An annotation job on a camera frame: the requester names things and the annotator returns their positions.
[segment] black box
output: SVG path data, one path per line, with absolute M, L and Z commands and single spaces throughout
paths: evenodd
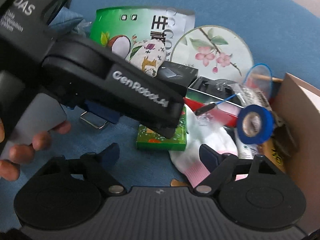
M 165 61 L 159 67 L 155 78 L 161 80 L 168 87 L 185 97 L 188 86 L 197 77 L 198 70 L 196 68 Z

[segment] round plate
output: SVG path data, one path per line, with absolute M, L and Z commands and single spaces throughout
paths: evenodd
M 303 193 L 290 179 L 270 174 L 230 182 L 218 200 L 236 224 L 257 230 L 290 227 L 306 208 Z
M 170 61 L 192 66 L 198 75 L 242 82 L 253 66 L 252 54 L 234 32 L 205 25 L 184 34 L 172 50 Z
M 32 178 L 14 199 L 22 222 L 43 230 L 71 228 L 87 221 L 98 210 L 101 194 L 85 180 L 63 174 Z

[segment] cardboard box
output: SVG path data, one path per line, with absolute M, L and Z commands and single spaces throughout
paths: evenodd
M 179 125 L 171 139 L 166 139 L 147 127 L 140 125 L 137 136 L 137 149 L 184 151 L 187 146 L 187 116 L 183 108 Z
M 320 228 L 320 90 L 287 73 L 272 109 L 287 121 L 298 144 L 284 165 L 307 200 L 298 225 L 310 234 Z

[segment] green box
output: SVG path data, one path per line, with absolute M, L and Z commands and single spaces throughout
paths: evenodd
M 179 125 L 171 139 L 166 139 L 149 128 L 140 125 L 137 136 L 137 149 L 184 151 L 187 146 L 187 116 L 183 107 Z

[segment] finger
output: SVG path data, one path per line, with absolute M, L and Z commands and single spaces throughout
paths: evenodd
M 0 176 L 8 181 L 15 181 L 20 176 L 19 166 L 0 160 Z
M 64 121 L 53 128 L 53 130 L 60 134 L 66 134 L 71 130 L 71 123 L 69 121 Z
M 32 139 L 32 146 L 36 151 L 45 150 L 51 145 L 51 136 L 49 132 L 40 132 Z
M 32 146 L 15 145 L 12 146 L 9 152 L 9 159 L 13 163 L 28 164 L 35 156 L 35 150 Z
M 4 140 L 4 126 L 3 126 L 3 122 L 0 119 L 0 142 L 2 142 Z

